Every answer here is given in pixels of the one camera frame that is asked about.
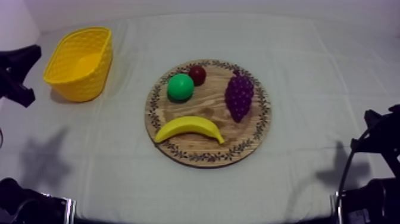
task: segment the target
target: yellow basket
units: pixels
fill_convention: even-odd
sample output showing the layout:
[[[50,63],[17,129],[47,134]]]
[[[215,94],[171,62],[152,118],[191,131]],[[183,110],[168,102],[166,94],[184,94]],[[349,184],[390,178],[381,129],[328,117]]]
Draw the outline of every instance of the yellow basket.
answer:
[[[94,99],[104,88],[113,60],[112,48],[110,29],[76,30],[59,42],[43,79],[67,100]]]

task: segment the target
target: grape bunch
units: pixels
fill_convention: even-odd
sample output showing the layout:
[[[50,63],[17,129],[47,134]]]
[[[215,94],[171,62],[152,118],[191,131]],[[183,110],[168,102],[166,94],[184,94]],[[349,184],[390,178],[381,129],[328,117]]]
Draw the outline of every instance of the grape bunch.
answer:
[[[241,76],[239,70],[233,73],[235,76],[229,80],[225,91],[225,103],[233,120],[239,123],[250,110],[254,85],[249,77]]]

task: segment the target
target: purple grapes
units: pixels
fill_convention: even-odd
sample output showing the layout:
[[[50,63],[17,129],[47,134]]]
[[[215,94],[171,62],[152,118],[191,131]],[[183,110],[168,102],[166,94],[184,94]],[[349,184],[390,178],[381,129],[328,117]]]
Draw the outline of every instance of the purple grapes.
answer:
[[[225,103],[233,120],[239,123],[250,110],[254,85],[249,77],[241,76],[239,70],[233,73],[235,76],[229,80],[225,91]]]

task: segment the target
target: white wall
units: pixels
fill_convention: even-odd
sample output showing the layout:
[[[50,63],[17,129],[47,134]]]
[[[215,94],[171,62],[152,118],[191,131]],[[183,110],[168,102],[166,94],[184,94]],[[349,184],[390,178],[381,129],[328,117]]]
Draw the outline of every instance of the white wall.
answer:
[[[40,30],[174,13],[270,13],[400,33],[400,0],[26,0]]]
[[[40,31],[23,0],[0,1],[0,51],[34,44]]]

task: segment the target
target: green ball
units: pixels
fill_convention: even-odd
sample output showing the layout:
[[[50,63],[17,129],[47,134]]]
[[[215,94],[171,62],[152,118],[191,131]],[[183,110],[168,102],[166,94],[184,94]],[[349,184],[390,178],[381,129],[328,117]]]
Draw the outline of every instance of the green ball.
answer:
[[[168,94],[172,99],[188,99],[195,89],[195,84],[190,76],[176,74],[168,82]]]

